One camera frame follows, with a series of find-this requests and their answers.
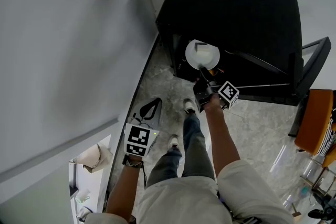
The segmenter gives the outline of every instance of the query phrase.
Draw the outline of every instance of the white shirt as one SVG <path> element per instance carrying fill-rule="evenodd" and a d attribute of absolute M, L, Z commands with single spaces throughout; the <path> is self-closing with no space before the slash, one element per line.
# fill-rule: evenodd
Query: white shirt
<path fill-rule="evenodd" d="M 220 196 L 235 215 L 217 198 L 211 178 L 171 178 L 146 189 L 139 205 L 138 224 L 232 224 L 248 217 L 263 223 L 293 224 L 292 215 L 275 193 L 246 161 L 235 161 L 219 173 Z M 113 214 L 89 214 L 86 224 L 127 224 Z"/>

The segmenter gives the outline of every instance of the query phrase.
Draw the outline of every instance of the jeans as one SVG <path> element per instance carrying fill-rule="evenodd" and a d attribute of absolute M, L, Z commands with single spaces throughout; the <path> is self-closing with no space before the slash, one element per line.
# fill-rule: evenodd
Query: jeans
<path fill-rule="evenodd" d="M 215 180 L 214 170 L 205 149 L 205 139 L 199 122 L 197 116 L 194 113 L 190 113 L 183 123 L 185 163 L 182 177 L 206 176 Z M 146 187 L 148 188 L 155 183 L 177 177 L 176 171 L 181 157 L 182 153 L 178 148 L 170 148 L 151 171 Z"/>

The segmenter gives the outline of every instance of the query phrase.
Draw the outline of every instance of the white sneaker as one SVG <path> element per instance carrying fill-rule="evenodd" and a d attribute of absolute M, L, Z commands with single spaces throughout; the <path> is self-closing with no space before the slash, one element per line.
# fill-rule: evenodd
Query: white sneaker
<path fill-rule="evenodd" d="M 191 99 L 186 98 L 183 100 L 183 109 L 187 114 L 189 114 L 190 112 L 195 113 L 196 105 Z"/>
<path fill-rule="evenodd" d="M 178 139 L 179 137 L 176 134 L 173 134 L 169 139 L 168 150 L 172 147 L 178 148 Z"/>

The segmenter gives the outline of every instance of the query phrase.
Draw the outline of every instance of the bracelet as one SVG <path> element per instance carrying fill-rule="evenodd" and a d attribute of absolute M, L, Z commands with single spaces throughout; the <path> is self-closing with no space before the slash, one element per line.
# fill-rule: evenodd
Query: bracelet
<path fill-rule="evenodd" d="M 133 168 L 142 168 L 143 161 L 132 161 L 128 155 L 125 155 L 124 160 L 122 161 L 123 165 L 133 167 Z"/>

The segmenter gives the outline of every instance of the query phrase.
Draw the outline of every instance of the marble floor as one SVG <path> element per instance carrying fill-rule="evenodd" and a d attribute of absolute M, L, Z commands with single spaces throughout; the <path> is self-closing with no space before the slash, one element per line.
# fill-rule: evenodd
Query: marble floor
<path fill-rule="evenodd" d="M 160 136 L 157 143 L 144 159 L 145 171 L 149 175 L 158 159 L 166 152 L 171 134 L 180 136 L 182 143 L 182 125 L 184 98 L 193 99 L 193 83 L 173 76 L 170 60 L 161 45 L 157 45 L 149 62 L 136 96 L 135 104 L 152 97 L 163 101 L 160 118 Z M 305 172 L 310 161 L 308 153 L 297 153 L 294 138 L 287 134 L 295 118 L 297 108 L 279 104 L 238 100 L 229 111 L 225 110 L 225 120 L 230 134 L 242 159 L 248 161 L 278 195 L 284 206 L 291 210 L 291 203 L 304 213 L 315 200 L 301 190 L 305 184 L 300 175 Z M 211 141 L 204 114 L 198 115 L 206 145 L 211 155 Z M 115 185 L 124 156 L 120 146 L 116 165 L 112 171 L 109 189 Z M 178 172 L 183 170 L 181 159 Z M 143 195 L 143 175 L 140 173 L 133 215 L 137 216 L 137 204 Z"/>

